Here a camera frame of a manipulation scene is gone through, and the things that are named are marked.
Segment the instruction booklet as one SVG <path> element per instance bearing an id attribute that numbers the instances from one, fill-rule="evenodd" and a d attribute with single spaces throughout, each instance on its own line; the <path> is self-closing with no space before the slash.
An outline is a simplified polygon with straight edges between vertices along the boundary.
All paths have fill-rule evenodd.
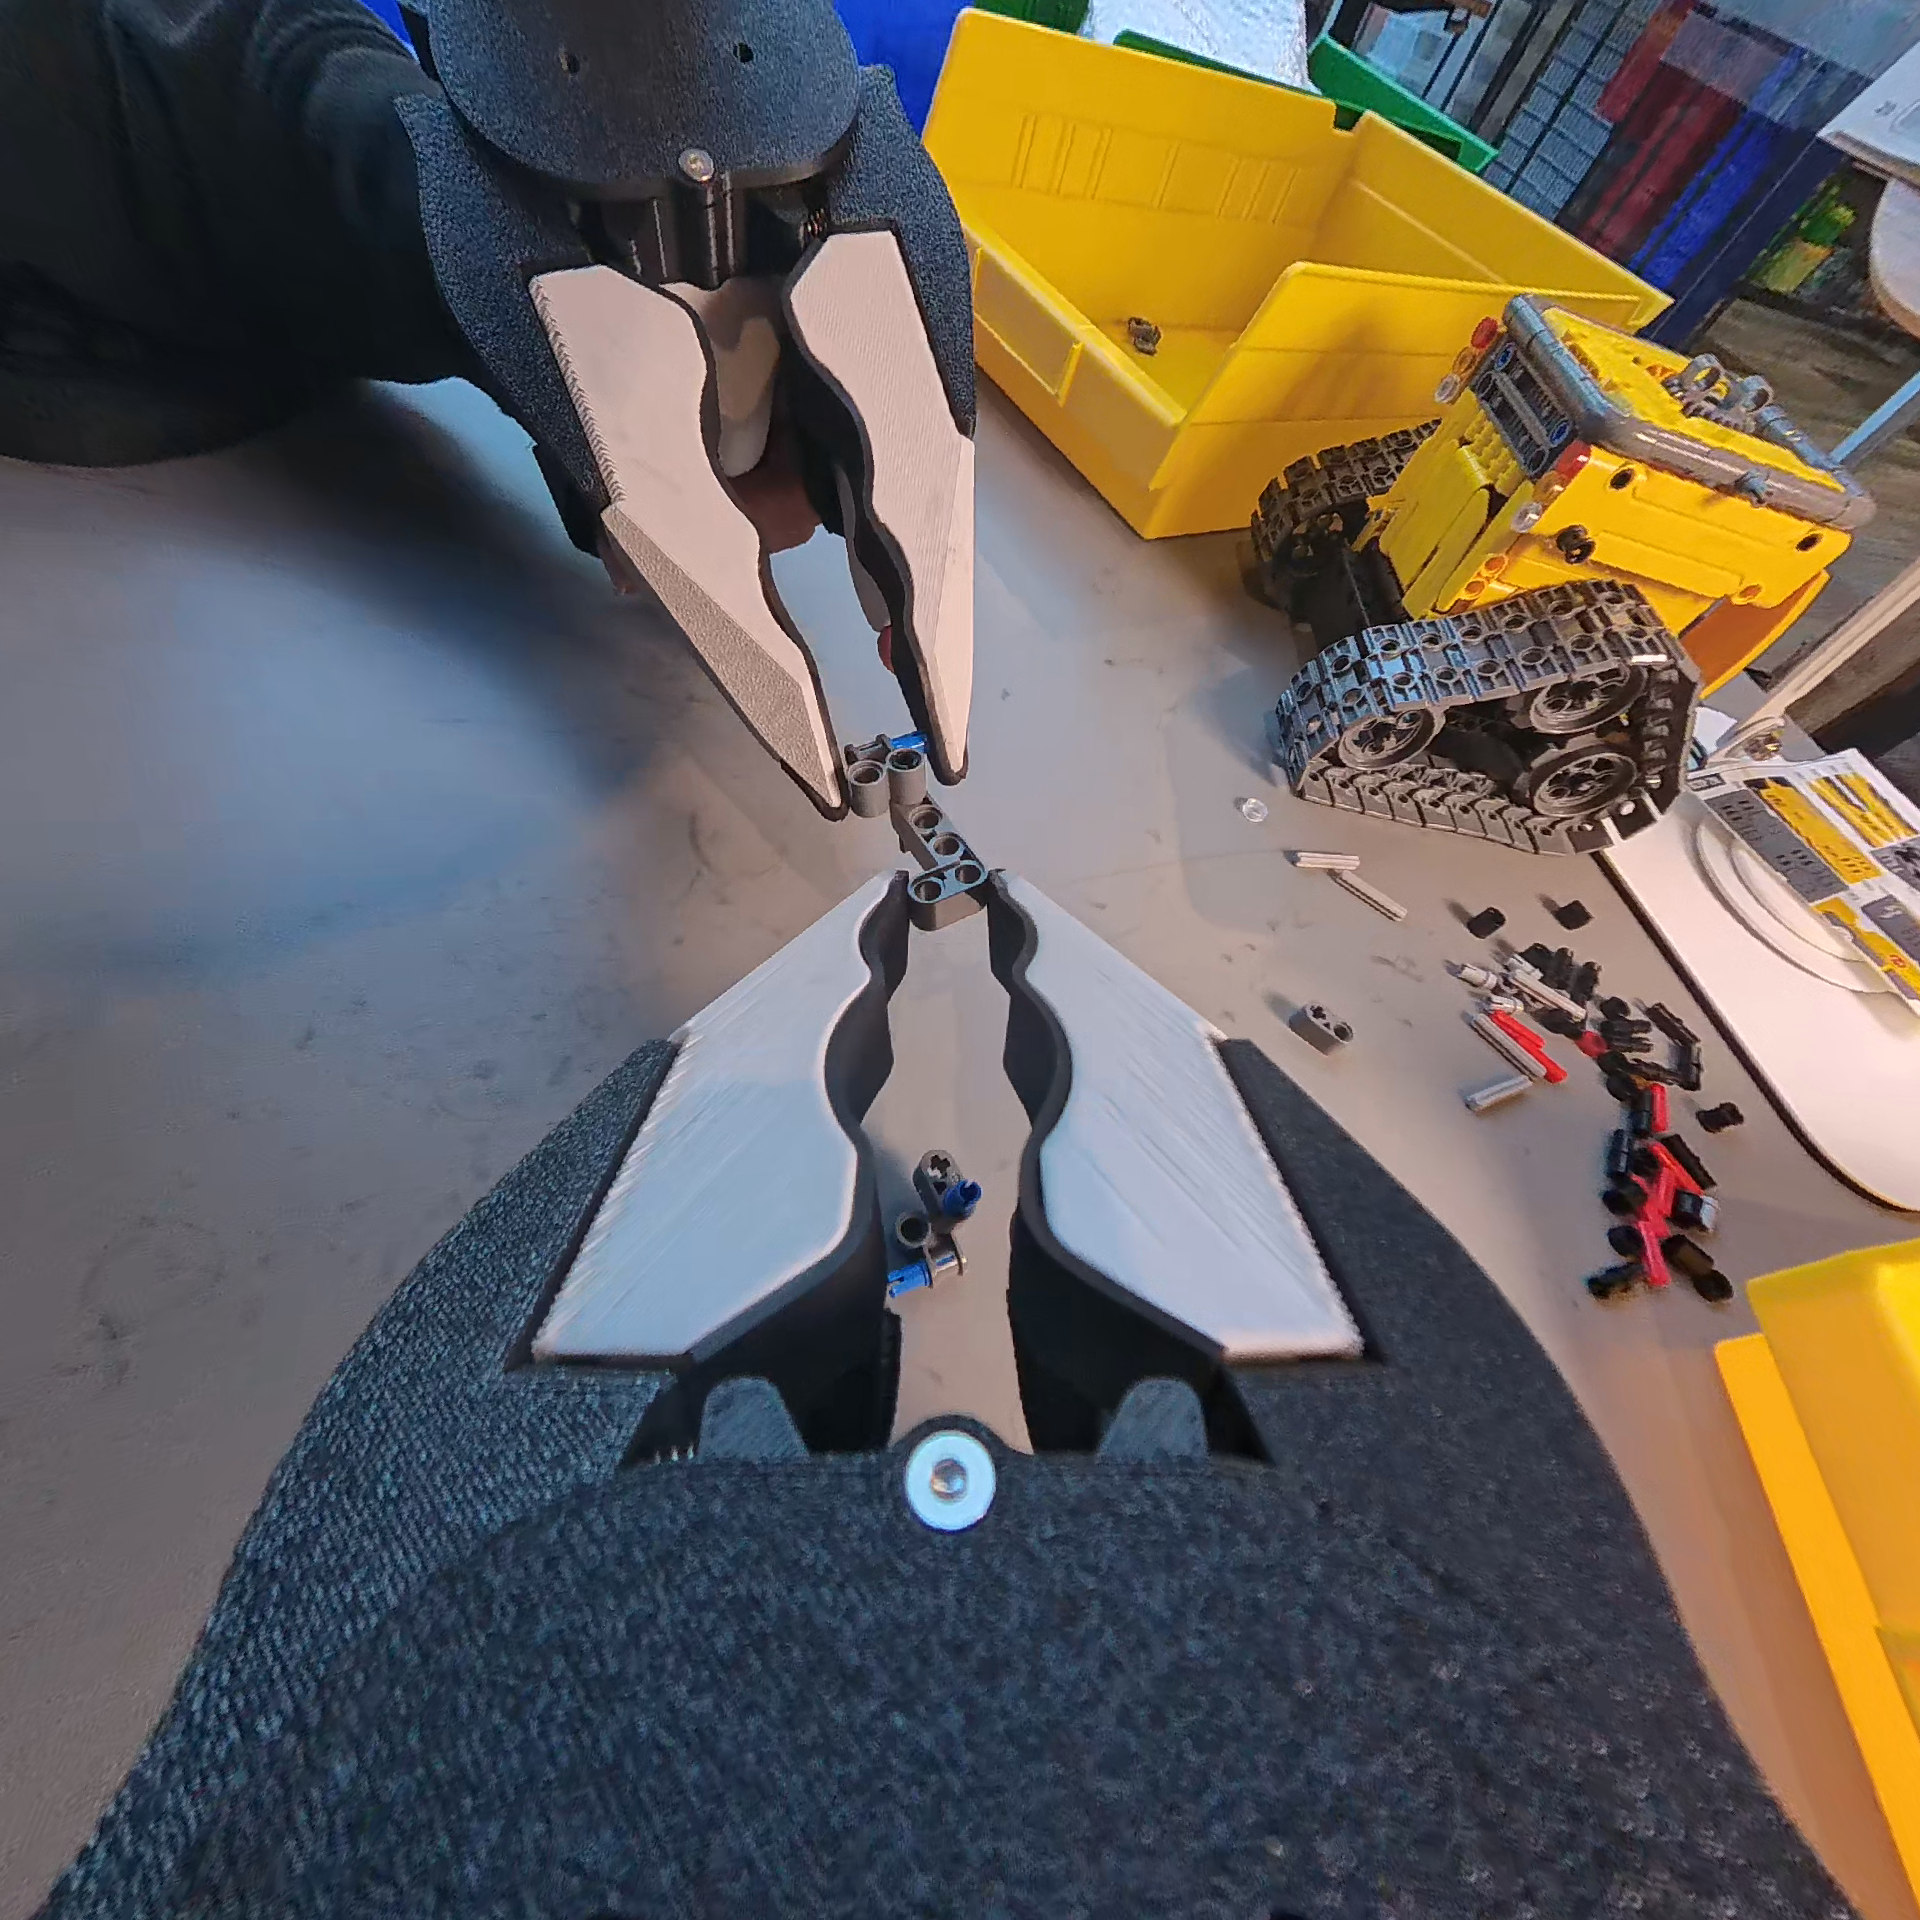
<path id="1" fill-rule="evenodd" d="M 1874 176 L 1917 186 L 1917 65 L 1920 47 L 1913 45 L 1867 81 L 1820 138 Z"/>

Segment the pile of small connector pins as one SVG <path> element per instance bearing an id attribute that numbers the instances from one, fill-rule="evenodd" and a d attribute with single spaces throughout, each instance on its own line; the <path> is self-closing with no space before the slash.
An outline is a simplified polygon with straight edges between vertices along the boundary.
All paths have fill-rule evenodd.
<path id="1" fill-rule="evenodd" d="M 1611 1102 L 1598 1188 L 1611 1257 L 1587 1277 L 1587 1290 L 1607 1305 L 1679 1287 L 1706 1305 L 1729 1305 L 1734 1284 L 1711 1249 L 1718 1183 L 1678 1113 L 1678 1098 L 1702 1082 L 1691 1021 L 1660 999 L 1605 992 L 1599 964 L 1565 944 L 1510 944 L 1495 905 L 1460 926 L 1489 954 L 1446 970 L 1470 997 L 1466 1025 L 1502 1065 L 1497 1078 L 1462 1090 L 1460 1109 L 1477 1117 L 1518 1109 L 1533 1093 L 1565 1088 L 1577 1060 Z"/>

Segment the yellow printed leaflet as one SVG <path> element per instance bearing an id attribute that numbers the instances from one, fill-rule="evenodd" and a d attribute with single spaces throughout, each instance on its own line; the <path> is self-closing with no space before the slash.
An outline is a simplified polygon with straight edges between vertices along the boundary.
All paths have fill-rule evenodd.
<path id="1" fill-rule="evenodd" d="M 1916 802 L 1857 750 L 1810 759 L 1709 759 L 1687 790 L 1724 831 L 1734 871 L 1761 872 L 1766 912 L 1917 1007 Z"/>

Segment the person's left hand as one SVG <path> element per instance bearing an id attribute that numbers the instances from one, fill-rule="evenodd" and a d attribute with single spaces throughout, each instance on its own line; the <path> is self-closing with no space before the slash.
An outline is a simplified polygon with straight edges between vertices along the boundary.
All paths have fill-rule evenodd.
<path id="1" fill-rule="evenodd" d="M 732 476 L 729 487 L 770 556 L 805 546 L 820 527 L 789 438 L 769 438 L 757 466 Z"/>

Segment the grey desk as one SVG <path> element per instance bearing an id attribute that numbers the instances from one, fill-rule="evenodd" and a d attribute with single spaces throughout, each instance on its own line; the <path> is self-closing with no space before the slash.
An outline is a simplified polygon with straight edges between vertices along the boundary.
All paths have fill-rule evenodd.
<path id="1" fill-rule="evenodd" d="M 897 850 L 825 822 L 463 383 L 205 458 L 4 464 L 4 1914 L 83 1846 L 311 1401 L 417 1262 L 637 1045 Z M 1611 1449 L 1741 1742 L 1867 1914 L 1916 1914 L 1715 1345 L 1598 1305 L 1614 1109 L 1475 1117 L 1449 961 L 1581 900 L 1610 992 L 1709 1029 L 1594 862 L 1310 822 L 1291 640 L 1235 536 L 1141 542 L 994 390 L 972 775 L 947 805 L 1437 1216 Z M 1236 798 L 1269 805 L 1245 822 Z M 1291 847 L 1347 850 L 1395 922 Z M 1289 1010 L 1354 1025 L 1323 1056 Z"/>

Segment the person's left forearm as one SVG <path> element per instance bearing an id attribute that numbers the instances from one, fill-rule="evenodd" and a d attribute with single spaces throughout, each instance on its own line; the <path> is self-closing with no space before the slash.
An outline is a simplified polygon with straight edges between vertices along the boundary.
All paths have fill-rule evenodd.
<path id="1" fill-rule="evenodd" d="M 485 378 L 428 258 L 363 5 L 2 6 L 2 450 L 130 466 L 351 378 Z"/>

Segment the grey bent beam assembly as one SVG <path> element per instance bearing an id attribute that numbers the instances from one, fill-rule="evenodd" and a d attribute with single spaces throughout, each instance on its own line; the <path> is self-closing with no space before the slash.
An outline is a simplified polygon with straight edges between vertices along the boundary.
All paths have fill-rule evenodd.
<path id="1" fill-rule="evenodd" d="M 850 812 L 893 826 L 908 860 L 908 917 L 923 933 L 982 910 L 990 864 L 927 788 L 927 750 L 919 734 L 871 735 L 843 745 Z"/>

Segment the blue storage bin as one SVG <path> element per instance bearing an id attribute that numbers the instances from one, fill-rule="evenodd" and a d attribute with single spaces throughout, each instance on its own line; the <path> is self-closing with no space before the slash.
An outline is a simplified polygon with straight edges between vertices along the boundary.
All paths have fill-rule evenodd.
<path id="1" fill-rule="evenodd" d="M 859 63 L 897 74 L 903 112 L 923 129 L 953 20 L 967 2 L 834 2 Z"/>

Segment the green storage bin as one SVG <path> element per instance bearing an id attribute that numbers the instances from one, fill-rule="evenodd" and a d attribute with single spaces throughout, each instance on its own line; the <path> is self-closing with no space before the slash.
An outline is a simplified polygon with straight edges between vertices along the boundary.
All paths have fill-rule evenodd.
<path id="1" fill-rule="evenodd" d="M 1354 127 L 1363 113 L 1380 116 L 1395 127 L 1419 136 L 1428 149 L 1452 157 L 1467 170 L 1483 176 L 1495 157 L 1495 149 L 1478 135 L 1462 127 L 1459 121 L 1426 102 L 1426 98 L 1404 81 L 1389 78 L 1380 63 L 1359 54 L 1354 47 L 1357 29 L 1369 12 L 1386 13 L 1439 13 L 1449 25 L 1466 25 L 1475 15 L 1485 15 L 1491 5 L 1308 5 L 1308 32 L 1313 45 L 1308 50 L 1308 71 L 1314 90 L 1287 87 L 1254 72 L 1188 54 L 1164 40 L 1137 32 L 1122 32 L 1114 42 L 1134 53 L 1149 53 L 1175 62 L 1197 63 L 1231 74 L 1253 78 L 1266 85 L 1277 85 L 1300 94 L 1317 94 L 1334 105 L 1334 121 L 1340 127 Z M 1082 25 L 1087 13 L 1087 2 L 980 2 L 980 8 L 997 12 L 1042 25 L 1055 32 L 1082 37 Z"/>

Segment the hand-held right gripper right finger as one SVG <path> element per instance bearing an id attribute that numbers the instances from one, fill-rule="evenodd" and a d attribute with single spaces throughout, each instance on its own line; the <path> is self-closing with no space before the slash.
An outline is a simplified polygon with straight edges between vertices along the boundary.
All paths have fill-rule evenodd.
<path id="1" fill-rule="evenodd" d="M 1179 1384 L 1203 1447 L 1260 1453 L 1245 1369 L 1363 1330 L 1230 1065 L 1230 1040 L 1028 880 L 988 890 L 1001 1066 L 1028 1121 L 1005 1311 L 1030 1449 L 1092 1453 Z"/>

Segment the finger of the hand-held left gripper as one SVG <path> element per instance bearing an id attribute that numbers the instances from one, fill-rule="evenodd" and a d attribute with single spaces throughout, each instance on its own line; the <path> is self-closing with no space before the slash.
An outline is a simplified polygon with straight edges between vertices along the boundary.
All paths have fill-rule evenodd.
<path id="1" fill-rule="evenodd" d="M 847 534 L 942 784 L 970 773 L 977 445 L 953 417 L 899 237 L 836 231 L 785 286 L 809 440 L 847 485 Z"/>
<path id="2" fill-rule="evenodd" d="M 843 761 L 817 665 L 721 464 L 701 320 L 601 262 L 543 271 L 530 296 L 609 492 L 609 538 L 759 745 L 827 821 L 843 821 Z"/>

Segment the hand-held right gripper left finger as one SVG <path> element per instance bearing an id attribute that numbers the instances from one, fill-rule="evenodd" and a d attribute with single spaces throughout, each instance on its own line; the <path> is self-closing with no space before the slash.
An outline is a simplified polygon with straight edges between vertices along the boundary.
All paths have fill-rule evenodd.
<path id="1" fill-rule="evenodd" d="M 532 1330 L 535 1364 L 669 1378 L 641 1450 L 687 1444 L 742 1375 L 813 1450 L 889 1439 L 900 1327 L 861 1121 L 897 1060 L 906 887 L 869 880 L 683 1021 Z"/>

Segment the yellow tracked brick bulldozer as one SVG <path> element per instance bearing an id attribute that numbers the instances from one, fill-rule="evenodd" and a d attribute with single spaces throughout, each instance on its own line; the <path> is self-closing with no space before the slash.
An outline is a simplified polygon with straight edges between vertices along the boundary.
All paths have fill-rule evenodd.
<path id="1" fill-rule="evenodd" d="M 1652 826 L 1699 697 L 1822 594 L 1876 502 L 1761 375 L 1535 294 L 1434 420 L 1323 447 L 1253 517 L 1314 642 L 1271 740 L 1289 792 L 1533 855 Z"/>

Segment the white foam sheet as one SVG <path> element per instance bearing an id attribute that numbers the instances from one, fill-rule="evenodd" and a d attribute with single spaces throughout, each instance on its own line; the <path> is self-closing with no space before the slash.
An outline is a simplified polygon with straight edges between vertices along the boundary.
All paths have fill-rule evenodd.
<path id="1" fill-rule="evenodd" d="M 1314 90 L 1306 2 L 1087 2 L 1084 39 L 1114 42 L 1122 32 Z"/>

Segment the yellow parts bin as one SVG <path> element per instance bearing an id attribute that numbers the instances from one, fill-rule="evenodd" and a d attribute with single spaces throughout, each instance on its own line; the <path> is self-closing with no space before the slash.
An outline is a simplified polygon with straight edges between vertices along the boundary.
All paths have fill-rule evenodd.
<path id="1" fill-rule="evenodd" d="M 1514 294 L 1622 332 L 1668 306 L 1386 118 L 991 12 L 955 17 L 923 136 L 980 372 L 1145 538 L 1241 527 L 1287 464 L 1434 417 Z"/>
<path id="2" fill-rule="evenodd" d="M 1750 1279 L 1716 1345 L 1867 1777 L 1917 1882 L 1917 1242 Z"/>

